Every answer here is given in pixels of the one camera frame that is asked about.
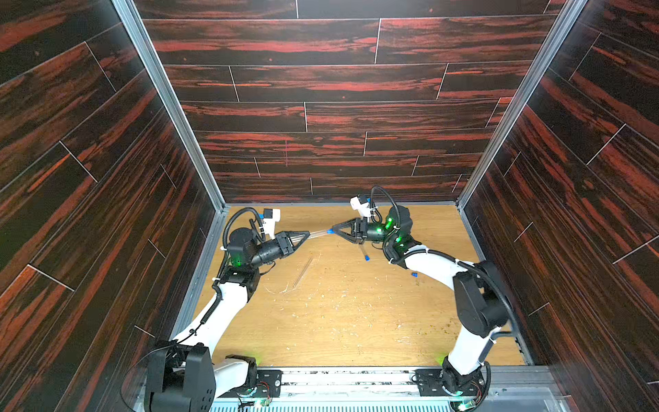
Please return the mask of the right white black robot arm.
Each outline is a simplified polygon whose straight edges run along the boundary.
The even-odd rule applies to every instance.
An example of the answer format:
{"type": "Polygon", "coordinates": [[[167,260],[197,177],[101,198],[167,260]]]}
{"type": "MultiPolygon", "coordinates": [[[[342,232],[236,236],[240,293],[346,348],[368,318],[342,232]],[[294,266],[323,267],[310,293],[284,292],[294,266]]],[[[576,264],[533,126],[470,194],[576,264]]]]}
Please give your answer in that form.
{"type": "Polygon", "coordinates": [[[499,285],[499,271],[490,262],[473,264],[432,250],[411,235],[413,221],[403,206],[393,206],[386,217],[358,217],[338,223],[332,232],[357,245],[379,243],[389,264],[419,272],[451,290],[461,330],[441,368],[439,384],[452,397],[472,396],[460,410],[480,405],[488,394],[491,366],[487,355],[503,327],[511,322],[511,302],[499,285]]]}

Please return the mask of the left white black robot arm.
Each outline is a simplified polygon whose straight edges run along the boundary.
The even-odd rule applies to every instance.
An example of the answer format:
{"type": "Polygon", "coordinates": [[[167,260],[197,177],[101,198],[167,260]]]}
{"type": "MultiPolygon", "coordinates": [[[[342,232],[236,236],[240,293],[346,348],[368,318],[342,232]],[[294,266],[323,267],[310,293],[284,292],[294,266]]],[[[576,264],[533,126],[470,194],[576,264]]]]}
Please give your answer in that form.
{"type": "Polygon", "coordinates": [[[225,255],[212,283],[214,298],[187,330],[145,357],[144,410],[208,411],[226,393],[250,398],[257,391],[255,358],[229,355],[214,364],[212,355],[232,320],[254,295],[261,267],[295,253],[309,236],[307,231],[282,231],[266,240],[255,228],[223,235],[225,255]]]}

